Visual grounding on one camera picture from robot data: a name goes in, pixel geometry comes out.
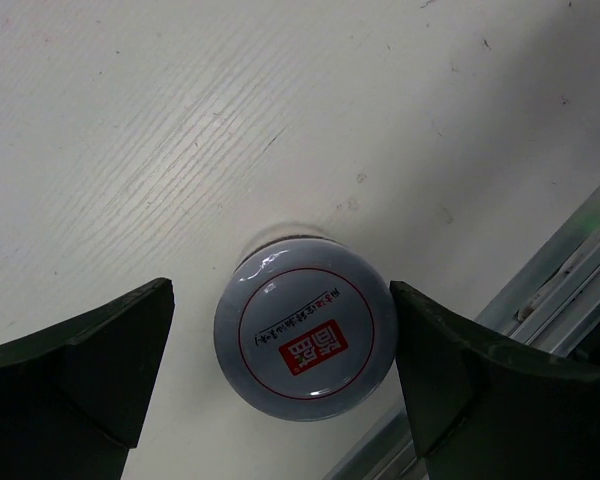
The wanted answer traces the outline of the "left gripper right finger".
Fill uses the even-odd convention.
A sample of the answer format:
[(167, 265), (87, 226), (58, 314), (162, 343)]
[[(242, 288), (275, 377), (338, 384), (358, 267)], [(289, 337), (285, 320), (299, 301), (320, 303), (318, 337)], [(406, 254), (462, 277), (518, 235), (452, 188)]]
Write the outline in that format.
[(523, 345), (394, 281), (396, 364), (433, 479), (600, 479), (600, 366)]

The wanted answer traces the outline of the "silver-lid spice jar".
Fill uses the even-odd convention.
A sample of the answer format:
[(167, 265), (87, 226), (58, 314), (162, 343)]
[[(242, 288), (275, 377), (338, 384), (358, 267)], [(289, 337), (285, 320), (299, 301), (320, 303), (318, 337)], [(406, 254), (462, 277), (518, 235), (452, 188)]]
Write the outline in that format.
[(362, 256), (303, 223), (245, 247), (218, 301), (213, 341), (234, 391), (274, 418), (355, 408), (384, 381), (398, 340), (388, 283)]

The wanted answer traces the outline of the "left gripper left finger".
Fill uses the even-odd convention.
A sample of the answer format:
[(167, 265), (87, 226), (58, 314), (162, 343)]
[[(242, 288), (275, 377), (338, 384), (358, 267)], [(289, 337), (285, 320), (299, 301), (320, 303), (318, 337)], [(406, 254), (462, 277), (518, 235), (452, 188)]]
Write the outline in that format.
[(121, 478), (173, 315), (173, 284), (157, 278), (0, 345), (0, 479)]

